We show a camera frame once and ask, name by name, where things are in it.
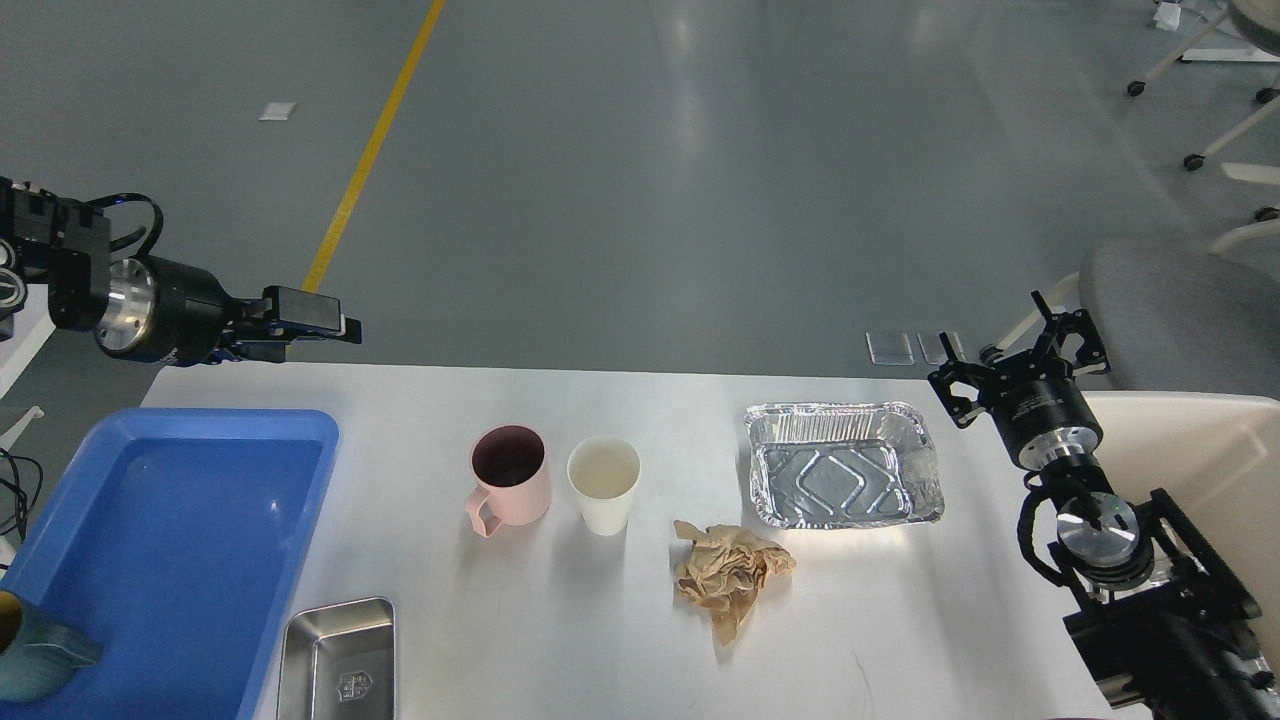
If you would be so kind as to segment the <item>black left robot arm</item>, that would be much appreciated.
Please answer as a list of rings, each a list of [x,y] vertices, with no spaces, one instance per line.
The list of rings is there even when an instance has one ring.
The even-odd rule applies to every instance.
[[[212,273],[160,258],[164,222],[142,193],[82,201],[4,179],[3,338],[42,286],[58,329],[88,333],[123,361],[279,364],[300,341],[362,343],[339,299],[279,284],[236,297]]]

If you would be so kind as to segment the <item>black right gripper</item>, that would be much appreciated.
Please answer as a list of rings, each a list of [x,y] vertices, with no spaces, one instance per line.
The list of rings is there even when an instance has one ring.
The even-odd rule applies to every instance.
[[[1087,309],[1056,313],[1039,291],[1030,296],[1044,322],[1030,355],[1005,357],[993,369],[961,360],[948,333],[938,333],[943,361],[927,380],[957,429],[989,414],[1015,466],[1041,471],[1098,448],[1103,432],[1074,378],[1112,368]]]

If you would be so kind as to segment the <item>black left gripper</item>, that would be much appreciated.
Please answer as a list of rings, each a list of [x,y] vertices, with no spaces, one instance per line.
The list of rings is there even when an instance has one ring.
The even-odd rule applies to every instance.
[[[262,300],[262,323],[252,316]],[[109,268],[108,307],[93,328],[96,345],[119,360],[168,366],[285,361],[285,347],[260,341],[260,331],[285,341],[364,342],[362,323],[340,300],[283,286],[261,299],[237,299],[204,269],[155,256]]]

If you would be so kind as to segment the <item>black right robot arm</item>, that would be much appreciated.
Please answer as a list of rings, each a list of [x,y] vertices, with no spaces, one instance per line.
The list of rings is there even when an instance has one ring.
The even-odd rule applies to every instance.
[[[943,361],[927,377],[955,427],[988,415],[1021,469],[1021,559],[1075,600],[1062,624],[1110,707],[1275,719],[1277,675],[1252,628],[1260,603],[1167,491],[1138,505],[1116,492],[1076,384],[1078,372],[1110,370],[1101,334],[1085,309],[1032,300],[1044,324],[1029,348],[991,345],[969,363],[942,332]]]

